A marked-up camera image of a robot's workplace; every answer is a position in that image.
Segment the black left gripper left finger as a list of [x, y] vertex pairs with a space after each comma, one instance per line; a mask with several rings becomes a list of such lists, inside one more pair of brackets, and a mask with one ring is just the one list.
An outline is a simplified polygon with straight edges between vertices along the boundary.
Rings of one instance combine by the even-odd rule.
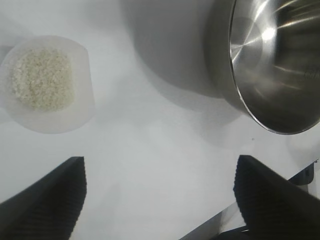
[[70, 239], [86, 194], [85, 159], [71, 157], [0, 204], [0, 238]]

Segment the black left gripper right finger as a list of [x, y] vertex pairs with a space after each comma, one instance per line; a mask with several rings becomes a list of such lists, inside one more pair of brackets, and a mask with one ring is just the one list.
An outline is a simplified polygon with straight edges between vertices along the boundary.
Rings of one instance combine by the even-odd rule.
[[237, 160], [234, 187], [254, 240], [318, 240], [320, 201], [250, 155]]

